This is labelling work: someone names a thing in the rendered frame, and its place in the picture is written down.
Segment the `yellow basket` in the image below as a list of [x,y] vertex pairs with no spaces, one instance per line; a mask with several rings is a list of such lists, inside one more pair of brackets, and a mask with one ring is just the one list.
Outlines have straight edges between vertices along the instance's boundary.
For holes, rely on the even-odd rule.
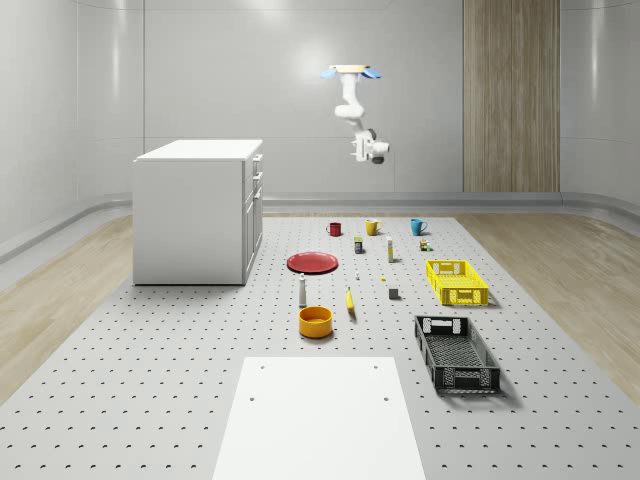
[[488,304],[488,286],[468,261],[427,260],[426,276],[441,304]]

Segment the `white cabinet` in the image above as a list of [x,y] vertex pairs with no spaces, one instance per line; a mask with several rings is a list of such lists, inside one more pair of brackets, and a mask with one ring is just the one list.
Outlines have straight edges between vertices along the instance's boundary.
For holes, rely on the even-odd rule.
[[262,240],[262,145],[176,140],[134,161],[134,283],[247,282]]

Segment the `white board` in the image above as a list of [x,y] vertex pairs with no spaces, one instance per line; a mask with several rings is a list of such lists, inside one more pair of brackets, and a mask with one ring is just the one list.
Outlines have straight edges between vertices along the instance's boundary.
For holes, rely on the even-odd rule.
[[425,480],[394,359],[246,358],[213,480]]

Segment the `red plate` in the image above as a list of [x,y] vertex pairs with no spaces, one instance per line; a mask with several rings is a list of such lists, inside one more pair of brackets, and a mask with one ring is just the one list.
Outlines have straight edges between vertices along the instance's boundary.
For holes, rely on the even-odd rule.
[[329,273],[338,267],[335,256],[322,252],[296,253],[288,258],[287,266],[290,270],[316,275]]

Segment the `yellow bowl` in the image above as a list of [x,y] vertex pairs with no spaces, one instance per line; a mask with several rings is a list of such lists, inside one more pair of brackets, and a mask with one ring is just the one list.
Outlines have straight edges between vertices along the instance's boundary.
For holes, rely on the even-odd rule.
[[302,308],[298,314],[299,332],[308,338],[322,338],[333,331],[332,312],[322,306]]

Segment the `dark grey basket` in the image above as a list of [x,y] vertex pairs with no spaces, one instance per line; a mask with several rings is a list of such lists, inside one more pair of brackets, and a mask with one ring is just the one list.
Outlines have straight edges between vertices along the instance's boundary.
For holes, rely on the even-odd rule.
[[414,335],[435,389],[500,390],[500,367],[467,317],[414,316]]

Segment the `drone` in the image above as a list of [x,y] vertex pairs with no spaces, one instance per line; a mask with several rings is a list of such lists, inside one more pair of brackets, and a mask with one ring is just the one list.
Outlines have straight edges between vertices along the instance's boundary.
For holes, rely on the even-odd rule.
[[321,78],[330,78],[336,74],[362,75],[369,79],[378,79],[381,74],[368,65],[330,65],[329,68],[320,74]]

